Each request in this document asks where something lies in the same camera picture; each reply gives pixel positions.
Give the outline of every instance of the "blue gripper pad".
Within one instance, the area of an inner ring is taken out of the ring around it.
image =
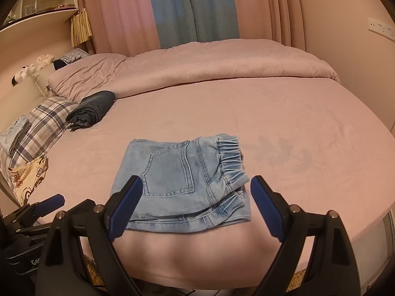
[[[109,215],[107,237],[110,242],[122,236],[142,194],[143,182],[141,178],[137,176],[132,176],[119,193],[113,194],[120,195],[121,198],[119,202],[117,202],[111,215]]]
[[[282,243],[284,242],[286,237],[284,231],[283,216],[281,215],[272,198],[270,197],[273,192],[269,187],[264,188],[258,180],[258,177],[260,176],[255,176],[251,180],[250,189],[252,197],[254,198],[254,201],[258,206],[259,212],[261,213],[267,227],[269,228],[270,234],[273,237],[278,238],[278,240]]]
[[[64,197],[61,194],[54,195],[38,203],[35,207],[34,214],[37,217],[44,217],[64,205]]]

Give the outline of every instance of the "screw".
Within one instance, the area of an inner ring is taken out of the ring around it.
[[[56,214],[57,219],[62,219],[64,216],[66,216],[66,212],[64,210],[61,210]]]
[[[103,205],[96,205],[93,207],[93,211],[95,213],[101,213],[104,210],[104,206]]]
[[[291,205],[290,211],[292,211],[293,213],[298,213],[300,211],[300,207],[298,205]]]
[[[337,217],[339,217],[339,214],[337,212],[335,212],[334,210],[330,210],[329,216],[331,216],[332,218],[337,218]]]

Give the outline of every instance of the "cartoon print fabric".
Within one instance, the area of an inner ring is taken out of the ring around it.
[[[47,169],[45,154],[23,166],[8,168],[14,195],[21,206],[27,204],[31,193],[44,180]]]

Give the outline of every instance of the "pink curtain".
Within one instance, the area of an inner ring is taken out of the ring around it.
[[[97,53],[126,56],[159,49],[151,0],[85,0]]]
[[[151,0],[84,4],[97,53],[135,56],[161,48]],[[305,50],[300,0],[235,0],[235,5],[240,38],[272,39]]]

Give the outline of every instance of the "bed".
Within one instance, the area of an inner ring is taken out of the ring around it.
[[[100,90],[117,100],[98,124],[67,130],[53,145],[46,178],[29,203],[60,193],[66,210],[87,198],[103,204],[132,139],[183,141],[222,132],[239,136],[250,178],[262,175],[305,211],[336,210],[352,241],[395,201],[394,138],[327,63],[302,50],[231,39],[130,58],[97,54],[56,71],[50,85],[75,102]],[[246,191],[250,196],[248,185]],[[254,286],[279,242],[251,196],[250,203],[250,222],[195,234],[127,230],[114,246],[128,273],[148,282]],[[307,266],[312,242],[306,241],[297,270]]]

